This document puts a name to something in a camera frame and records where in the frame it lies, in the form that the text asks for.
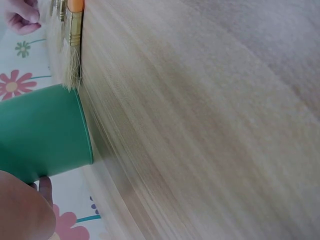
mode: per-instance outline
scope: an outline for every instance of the paintbrush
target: paintbrush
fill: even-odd
[[[76,88],[81,80],[81,32],[84,11],[83,0],[68,0],[64,20],[62,46],[62,83],[68,89]]]
[[[55,83],[61,82],[62,27],[61,0],[53,0],[52,14],[46,27],[46,44],[48,48],[49,64],[52,78]]]

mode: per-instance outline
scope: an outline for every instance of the green container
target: green container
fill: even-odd
[[[0,170],[30,184],[92,163],[76,91],[55,85],[0,102]]]

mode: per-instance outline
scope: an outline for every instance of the light wood surface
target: light wood surface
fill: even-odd
[[[320,238],[320,3],[90,0],[80,88],[110,239]]]

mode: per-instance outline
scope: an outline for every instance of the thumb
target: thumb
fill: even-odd
[[[34,7],[28,5],[23,0],[16,1],[16,5],[13,10],[16,14],[19,14],[23,19],[35,24],[39,21],[39,12]]]

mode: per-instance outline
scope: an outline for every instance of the pink flower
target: pink flower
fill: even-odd
[[[31,73],[26,73],[18,78],[19,70],[13,70],[11,77],[7,77],[4,73],[0,74],[0,96],[4,95],[2,100],[10,99],[14,96],[19,96],[22,93],[32,92],[31,87],[35,87],[35,81],[28,81],[32,77]]]
[[[56,227],[50,240],[89,240],[89,232],[84,226],[71,228],[77,222],[77,217],[73,212],[65,212],[60,216],[59,207],[55,204],[53,211],[56,217]]]

